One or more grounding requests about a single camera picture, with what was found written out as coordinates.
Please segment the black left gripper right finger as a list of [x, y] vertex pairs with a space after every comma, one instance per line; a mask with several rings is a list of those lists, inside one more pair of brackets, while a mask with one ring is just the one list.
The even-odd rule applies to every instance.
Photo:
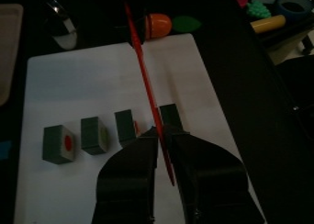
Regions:
[[166, 125], [164, 133], [186, 224], [265, 224], [242, 161], [174, 126]]

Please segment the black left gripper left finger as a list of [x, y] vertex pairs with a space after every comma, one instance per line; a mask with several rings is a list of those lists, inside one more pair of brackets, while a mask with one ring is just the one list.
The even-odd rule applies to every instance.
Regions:
[[150, 128], [98, 174], [93, 224], [154, 224], [158, 131]]

